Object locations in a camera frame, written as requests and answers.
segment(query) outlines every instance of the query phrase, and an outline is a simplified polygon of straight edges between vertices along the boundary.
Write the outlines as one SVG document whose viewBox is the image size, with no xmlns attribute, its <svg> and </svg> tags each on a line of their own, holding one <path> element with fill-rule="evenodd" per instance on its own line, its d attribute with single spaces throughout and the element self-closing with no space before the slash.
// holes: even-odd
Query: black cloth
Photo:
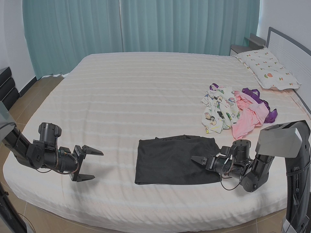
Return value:
<svg viewBox="0 0 311 233">
<path fill-rule="evenodd" d="M 220 181 L 216 172 L 191 160 L 192 155 L 220 152 L 214 138 L 179 135 L 139 140 L 135 184 L 209 184 Z"/>
</svg>

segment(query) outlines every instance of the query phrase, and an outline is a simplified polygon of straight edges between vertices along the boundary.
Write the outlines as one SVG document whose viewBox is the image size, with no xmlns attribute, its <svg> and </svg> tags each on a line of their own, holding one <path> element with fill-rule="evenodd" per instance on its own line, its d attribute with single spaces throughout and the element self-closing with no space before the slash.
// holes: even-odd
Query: gray headboard frame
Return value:
<svg viewBox="0 0 311 233">
<path fill-rule="evenodd" d="M 306 48 L 304 45 L 300 44 L 298 41 L 294 40 L 292 37 L 289 37 L 288 35 L 274 29 L 273 27 L 269 27 L 269 31 L 268 31 L 268 37 L 267 37 L 267 43 L 266 43 L 266 47 L 269 47 L 269 41 L 270 41 L 270 34 L 271 32 L 274 32 L 276 34 L 278 34 L 279 36 L 285 38 L 286 40 L 290 41 L 291 43 L 293 43 L 294 45 L 298 46 L 301 50 L 305 51 L 308 55 L 311 56 L 311 50 L 309 50 L 308 48 Z M 299 94 L 297 94 L 297 96 L 300 98 L 301 102 L 303 103 L 303 105 L 306 107 L 306 109 L 308 110 L 308 112 L 311 114 L 311 110 L 310 108 L 306 105 L 306 103 L 303 101 L 303 99 L 299 96 Z"/>
</svg>

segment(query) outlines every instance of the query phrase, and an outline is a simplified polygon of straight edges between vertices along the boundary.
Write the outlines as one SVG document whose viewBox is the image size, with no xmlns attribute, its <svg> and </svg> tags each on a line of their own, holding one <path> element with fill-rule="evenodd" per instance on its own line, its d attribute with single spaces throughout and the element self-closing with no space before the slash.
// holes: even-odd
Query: mattress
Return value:
<svg viewBox="0 0 311 233">
<path fill-rule="evenodd" d="M 231 130 L 206 134 L 200 103 L 211 83 L 258 89 L 277 108 L 276 123 L 310 118 L 293 91 L 263 90 L 235 57 L 187 53 L 92 54 L 50 93 L 23 134 L 39 139 L 41 122 L 62 128 L 58 146 L 89 145 L 104 156 L 87 156 L 80 173 L 95 179 L 72 182 L 55 172 L 41 174 L 10 153 L 4 177 L 21 199 L 64 218 L 108 229 L 184 232 L 231 227 L 286 207 L 284 158 L 276 157 L 268 181 L 256 192 L 220 183 L 165 185 L 134 183 L 139 139 L 174 135 L 215 138 L 231 146 Z M 247 135 L 251 157 L 259 131 Z M 236 179 L 224 181 L 233 188 Z"/>
</svg>

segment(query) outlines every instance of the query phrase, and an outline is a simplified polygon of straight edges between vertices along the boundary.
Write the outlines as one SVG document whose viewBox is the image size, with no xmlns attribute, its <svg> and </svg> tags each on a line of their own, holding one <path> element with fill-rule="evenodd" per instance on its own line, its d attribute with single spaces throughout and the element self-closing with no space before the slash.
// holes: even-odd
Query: pink cloth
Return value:
<svg viewBox="0 0 311 233">
<path fill-rule="evenodd" d="M 242 139 L 255 126 L 261 126 L 269 111 L 264 103 L 257 103 L 249 95 L 235 91 L 235 101 L 240 110 L 240 119 L 232 125 L 232 135 L 235 139 Z"/>
</svg>

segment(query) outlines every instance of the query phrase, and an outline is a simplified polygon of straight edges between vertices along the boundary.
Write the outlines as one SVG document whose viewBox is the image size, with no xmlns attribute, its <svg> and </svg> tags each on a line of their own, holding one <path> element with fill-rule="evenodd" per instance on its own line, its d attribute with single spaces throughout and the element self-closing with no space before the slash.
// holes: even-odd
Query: purple strap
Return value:
<svg viewBox="0 0 311 233">
<path fill-rule="evenodd" d="M 219 85 L 217 85 L 217 84 L 215 84 L 215 83 L 212 83 L 212 84 L 210 85 L 210 90 L 211 90 L 211 91 L 216 91 L 216 90 L 213 90 L 212 85 L 214 85 L 217 89 L 218 89 L 218 87 L 219 87 Z"/>
<path fill-rule="evenodd" d="M 257 103 L 264 103 L 267 109 L 269 110 L 269 114 L 267 115 L 265 119 L 265 123 L 274 123 L 276 117 L 277 117 L 277 110 L 274 109 L 273 111 L 270 111 L 270 107 L 267 101 L 260 99 L 260 92 L 257 89 L 250 90 L 248 88 L 243 88 L 242 90 L 243 93 L 249 95 L 252 99 L 254 99 Z"/>
</svg>

